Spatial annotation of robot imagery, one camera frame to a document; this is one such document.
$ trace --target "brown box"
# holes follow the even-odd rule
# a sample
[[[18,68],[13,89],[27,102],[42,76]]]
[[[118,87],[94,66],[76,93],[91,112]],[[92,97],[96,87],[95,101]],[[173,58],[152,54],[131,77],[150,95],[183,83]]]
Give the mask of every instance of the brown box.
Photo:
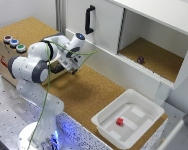
[[[42,23],[34,17],[30,17],[19,22],[13,23],[0,29],[0,74],[6,78],[9,82],[16,86],[17,80],[13,79],[8,71],[7,63],[12,56],[20,55],[27,57],[27,52],[19,54],[15,49],[10,48],[9,45],[4,44],[3,39],[6,35],[11,35],[14,39],[19,40],[20,44],[28,47],[31,44],[39,42],[44,37],[54,35],[58,31]],[[52,61],[52,66],[57,64],[57,61]],[[51,73],[51,80],[57,78],[66,71],[62,71],[58,74]]]

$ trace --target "green cable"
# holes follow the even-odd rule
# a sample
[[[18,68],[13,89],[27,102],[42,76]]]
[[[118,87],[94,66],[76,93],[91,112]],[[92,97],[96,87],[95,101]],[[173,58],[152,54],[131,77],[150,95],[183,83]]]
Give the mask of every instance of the green cable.
[[[40,120],[41,120],[41,117],[42,117],[42,115],[43,115],[43,112],[44,112],[44,109],[45,109],[45,105],[46,105],[46,101],[47,101],[47,95],[48,95],[48,93],[49,93],[51,64],[50,64],[50,54],[49,54],[48,44],[46,44],[46,45],[47,45],[47,54],[48,54],[48,59],[49,59],[49,69],[48,69],[49,78],[48,78],[47,93],[46,93],[46,95],[45,95],[45,101],[44,101],[44,105],[43,105],[43,110],[42,110],[41,115],[40,115],[40,117],[39,117],[39,119],[38,119],[38,122],[37,122],[37,124],[36,124],[35,129],[34,129],[34,132],[33,132],[32,136],[31,136],[31,139],[30,139],[29,146],[28,146],[27,150],[29,150],[29,148],[30,148],[30,145],[31,145],[32,139],[33,139],[33,137],[34,137],[35,131],[36,131],[37,126],[38,126],[38,124],[39,124],[39,122],[40,122]]]
[[[92,55],[92,54],[94,54],[94,53],[96,53],[96,52],[98,51],[98,50],[95,50],[95,51],[92,52],[92,53],[81,54],[81,53],[75,53],[75,52],[72,52],[72,51],[66,49],[65,47],[59,45],[59,44],[56,43],[56,42],[52,42],[52,41],[50,41],[50,43],[53,43],[53,44],[55,44],[55,45],[58,45],[59,47],[63,48],[64,50],[66,50],[66,51],[68,51],[68,52],[71,52],[71,53],[73,53],[73,54],[77,54],[77,55]]]

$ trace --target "white plastic tray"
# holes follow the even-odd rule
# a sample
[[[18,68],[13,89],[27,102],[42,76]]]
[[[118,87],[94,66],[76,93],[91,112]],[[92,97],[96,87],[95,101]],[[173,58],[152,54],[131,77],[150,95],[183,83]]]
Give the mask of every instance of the white plastic tray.
[[[163,113],[163,108],[129,89],[91,120],[99,133],[112,144],[120,149],[129,149]],[[118,118],[123,119],[122,126],[116,124]]]

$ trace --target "brown countertop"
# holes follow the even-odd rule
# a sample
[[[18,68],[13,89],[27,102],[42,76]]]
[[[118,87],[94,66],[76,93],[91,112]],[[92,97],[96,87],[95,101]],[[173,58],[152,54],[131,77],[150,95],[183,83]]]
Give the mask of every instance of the brown countertop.
[[[30,17],[1,28],[0,41],[3,42],[4,36],[12,35],[28,48],[31,44],[57,32]],[[64,102],[64,111],[113,149],[117,148],[98,133],[96,126],[91,123],[91,118],[123,92],[125,89],[85,65],[75,75],[65,73],[53,80],[50,85],[50,93]],[[131,150],[140,149],[166,119],[167,115],[163,115]]]

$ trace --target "black handle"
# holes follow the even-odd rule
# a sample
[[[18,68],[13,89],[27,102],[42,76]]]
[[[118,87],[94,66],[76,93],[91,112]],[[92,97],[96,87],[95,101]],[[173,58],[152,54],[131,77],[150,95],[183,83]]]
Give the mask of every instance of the black handle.
[[[85,30],[86,34],[92,33],[94,30],[90,28],[90,12],[95,10],[95,7],[90,5],[90,8],[86,10],[86,24],[85,24]]]

